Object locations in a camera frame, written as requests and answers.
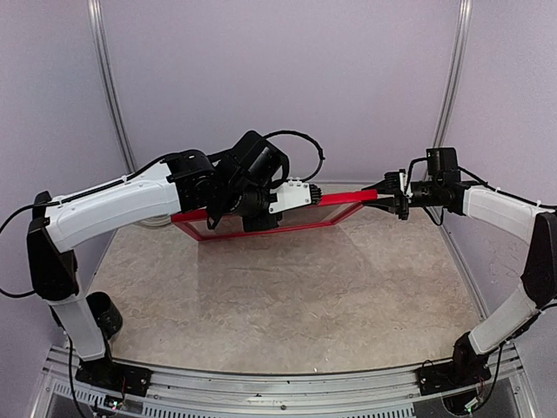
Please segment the wooden red picture frame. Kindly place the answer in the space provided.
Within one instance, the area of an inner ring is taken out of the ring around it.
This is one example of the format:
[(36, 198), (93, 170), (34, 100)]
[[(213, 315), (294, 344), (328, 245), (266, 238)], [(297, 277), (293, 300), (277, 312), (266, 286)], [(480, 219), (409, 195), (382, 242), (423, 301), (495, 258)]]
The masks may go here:
[(226, 215), (215, 230), (210, 230), (206, 224), (207, 214), (204, 209), (173, 215), (171, 222), (197, 242), (290, 233), (335, 226), (362, 209), (364, 202), (377, 198), (378, 193), (372, 189), (324, 194), (318, 205), (283, 212), (278, 227), (258, 232), (245, 232), (242, 219), (236, 215)]

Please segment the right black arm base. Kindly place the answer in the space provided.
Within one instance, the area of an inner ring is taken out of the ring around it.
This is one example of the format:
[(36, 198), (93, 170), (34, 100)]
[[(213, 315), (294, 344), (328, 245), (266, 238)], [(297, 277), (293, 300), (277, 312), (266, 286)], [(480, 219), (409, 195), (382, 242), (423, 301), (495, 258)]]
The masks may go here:
[(453, 345), (449, 361), (434, 363), (426, 360), (415, 370), (420, 394), (438, 394), (489, 380), (492, 375), (487, 362), (493, 352), (494, 349), (486, 354), (476, 353), (470, 332), (461, 335)]

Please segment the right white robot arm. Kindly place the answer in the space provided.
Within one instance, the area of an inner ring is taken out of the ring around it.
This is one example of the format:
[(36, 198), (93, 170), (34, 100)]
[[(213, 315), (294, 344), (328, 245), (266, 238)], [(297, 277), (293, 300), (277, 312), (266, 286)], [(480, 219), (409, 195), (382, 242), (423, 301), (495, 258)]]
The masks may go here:
[(372, 185), (370, 206), (406, 219), (412, 208), (446, 212), (453, 250), (480, 288), (488, 316), (465, 338), (491, 353), (556, 300), (556, 207), (489, 185), (463, 167), (410, 181), (400, 170)]

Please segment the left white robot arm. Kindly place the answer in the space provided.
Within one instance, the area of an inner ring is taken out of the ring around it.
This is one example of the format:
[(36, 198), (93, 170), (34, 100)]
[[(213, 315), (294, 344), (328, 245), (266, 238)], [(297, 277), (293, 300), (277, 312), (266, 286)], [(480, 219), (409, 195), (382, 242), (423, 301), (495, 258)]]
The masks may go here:
[(86, 300), (76, 247), (122, 226), (200, 208), (209, 213), (211, 228), (228, 213), (253, 224), (271, 214), (269, 197), (289, 169), (286, 155), (268, 143), (210, 156), (188, 150), (81, 192), (36, 196), (26, 236), (33, 291), (57, 316), (91, 377), (110, 388), (122, 369), (111, 359), (108, 338)]

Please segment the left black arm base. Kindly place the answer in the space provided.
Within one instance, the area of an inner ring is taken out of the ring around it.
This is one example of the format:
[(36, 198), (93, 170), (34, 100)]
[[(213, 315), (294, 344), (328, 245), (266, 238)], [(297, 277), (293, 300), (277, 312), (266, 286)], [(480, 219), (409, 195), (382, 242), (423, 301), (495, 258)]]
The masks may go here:
[(103, 388), (123, 395), (145, 397), (151, 383), (152, 371), (146, 367), (132, 366), (114, 361), (109, 348), (104, 356), (94, 361), (79, 362), (77, 381), (96, 388)]

